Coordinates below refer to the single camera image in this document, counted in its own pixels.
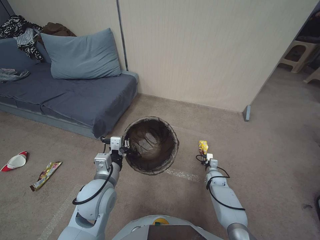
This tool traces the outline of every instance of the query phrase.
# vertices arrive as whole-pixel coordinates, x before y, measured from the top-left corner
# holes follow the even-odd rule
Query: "stool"
[[[287,54],[295,47],[295,46],[304,46],[305,47],[305,51],[303,52],[303,54],[301,55],[301,57],[299,58],[299,60],[297,62],[292,61],[292,60],[288,60],[285,59],[285,57],[287,56]],[[288,49],[286,50],[286,52],[284,53],[284,55],[282,56],[281,60],[279,63],[284,63],[287,65],[291,65],[292,66],[292,73],[298,73],[300,72],[308,63],[312,62],[314,60],[314,58],[317,56],[317,53],[320,49],[320,44],[319,43],[308,43],[308,42],[301,42],[301,41],[297,41],[294,40],[290,46],[288,47]]]
[[[315,70],[309,77],[303,80],[305,83],[309,83],[311,80],[317,79],[320,80],[320,67]]]

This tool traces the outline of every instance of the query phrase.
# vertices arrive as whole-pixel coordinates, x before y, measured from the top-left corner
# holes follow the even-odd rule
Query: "trash bin liner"
[[[128,164],[147,175],[156,175],[168,169],[179,148],[179,140],[172,127],[158,117],[144,117],[131,123],[123,134],[123,141],[128,139]]]

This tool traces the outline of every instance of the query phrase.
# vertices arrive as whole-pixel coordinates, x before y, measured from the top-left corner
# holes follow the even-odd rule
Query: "sofa bed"
[[[0,110],[99,138],[110,132],[137,95],[138,75],[98,79],[54,79],[51,59],[44,47],[37,49],[45,62],[29,58],[13,38],[0,39],[0,68],[27,69],[30,75],[0,83]]]

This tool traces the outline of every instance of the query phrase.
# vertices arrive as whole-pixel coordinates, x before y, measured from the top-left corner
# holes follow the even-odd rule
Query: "gold snack wrapper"
[[[61,163],[62,162],[49,163],[46,169],[41,172],[38,181],[30,186],[31,190],[34,192],[42,187],[42,185],[49,179],[49,177],[54,173]]]
[[[199,141],[199,152],[201,155],[206,155],[208,150],[208,144],[207,141],[200,140]]]

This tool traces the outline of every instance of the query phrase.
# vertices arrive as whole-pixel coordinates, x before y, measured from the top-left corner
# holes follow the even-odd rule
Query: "beige wall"
[[[115,0],[8,0],[13,11],[40,26],[61,23],[77,36],[111,28],[121,68],[125,69],[119,17]]]
[[[17,14],[76,35],[111,27],[122,68],[116,0],[8,0]],[[243,111],[318,0],[120,0],[129,70],[139,92]]]

